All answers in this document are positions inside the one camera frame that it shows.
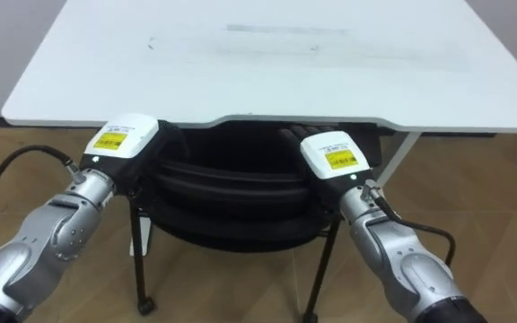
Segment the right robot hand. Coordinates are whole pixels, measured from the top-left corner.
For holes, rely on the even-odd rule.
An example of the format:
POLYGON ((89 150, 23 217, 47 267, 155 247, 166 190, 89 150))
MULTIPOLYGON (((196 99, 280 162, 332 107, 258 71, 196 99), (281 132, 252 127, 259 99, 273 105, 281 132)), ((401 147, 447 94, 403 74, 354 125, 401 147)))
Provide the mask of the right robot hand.
POLYGON ((291 126, 278 134, 292 151, 310 190, 331 209, 338 209, 349 190, 373 178, 362 150, 342 130, 291 126))

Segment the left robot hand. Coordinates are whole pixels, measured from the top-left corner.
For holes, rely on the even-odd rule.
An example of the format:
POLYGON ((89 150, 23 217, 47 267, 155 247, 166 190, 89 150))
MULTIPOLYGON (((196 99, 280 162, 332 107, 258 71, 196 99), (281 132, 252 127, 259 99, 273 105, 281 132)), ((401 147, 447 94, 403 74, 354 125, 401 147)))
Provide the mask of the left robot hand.
POLYGON ((168 121, 128 113, 111 119, 95 134, 83 151, 80 167, 101 172, 115 184, 117 194, 125 194, 164 154, 188 158, 182 131, 168 121))

